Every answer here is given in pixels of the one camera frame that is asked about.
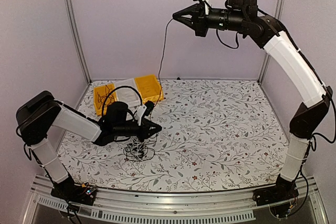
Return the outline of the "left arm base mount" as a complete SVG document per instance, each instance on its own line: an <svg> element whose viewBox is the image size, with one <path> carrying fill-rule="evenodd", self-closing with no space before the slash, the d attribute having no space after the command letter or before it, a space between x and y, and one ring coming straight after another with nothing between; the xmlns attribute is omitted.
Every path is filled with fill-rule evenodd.
<svg viewBox="0 0 336 224"><path fill-rule="evenodd" d="M51 195L53 197L63 199L66 202L93 205L97 194L96 186L89 183L78 184L70 175L59 183L51 181L53 184Z"/></svg>

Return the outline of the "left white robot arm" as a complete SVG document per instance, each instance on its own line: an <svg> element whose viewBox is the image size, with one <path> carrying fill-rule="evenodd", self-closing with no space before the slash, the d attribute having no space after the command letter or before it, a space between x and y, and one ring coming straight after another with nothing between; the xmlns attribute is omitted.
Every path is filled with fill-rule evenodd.
<svg viewBox="0 0 336 224"><path fill-rule="evenodd" d="M58 192L67 200L73 200L78 195L78 188L68 181L71 176L48 139L49 131L58 128L98 146L115 142L118 137L136 137L144 141L160 132L162 127L147 118L154 108L152 101L140 101L138 105L132 112L125 102L108 104L104 100L100 119L94 120L56 100L45 90L17 109L16 134L30 148L51 180L58 184Z"/></svg>

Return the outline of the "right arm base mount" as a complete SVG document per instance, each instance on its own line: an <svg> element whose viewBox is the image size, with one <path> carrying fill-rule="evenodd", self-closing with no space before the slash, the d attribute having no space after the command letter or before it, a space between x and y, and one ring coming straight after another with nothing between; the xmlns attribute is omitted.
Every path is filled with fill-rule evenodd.
<svg viewBox="0 0 336 224"><path fill-rule="evenodd" d="M264 206L269 204L286 201L283 204L270 207L271 214L279 219L287 218L291 211L298 203L298 190L296 182L287 181L278 176L274 186L256 189L253 191L253 201L257 206Z"/></svg>

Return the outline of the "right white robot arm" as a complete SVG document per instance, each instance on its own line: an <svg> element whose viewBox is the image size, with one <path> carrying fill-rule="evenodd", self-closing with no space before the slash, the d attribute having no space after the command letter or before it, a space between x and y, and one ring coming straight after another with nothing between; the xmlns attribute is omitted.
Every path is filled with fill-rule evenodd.
<svg viewBox="0 0 336 224"><path fill-rule="evenodd" d="M213 8L209 0L193 0L194 5L172 18L205 37L209 29L229 30L250 37L281 66L299 92L302 103L290 121L290 143L285 163L271 196L276 201L291 194L295 180L308 157L316 128L334 107L332 89L324 84L313 66L291 38L285 25L258 8L257 0L226 0L225 8Z"/></svg>

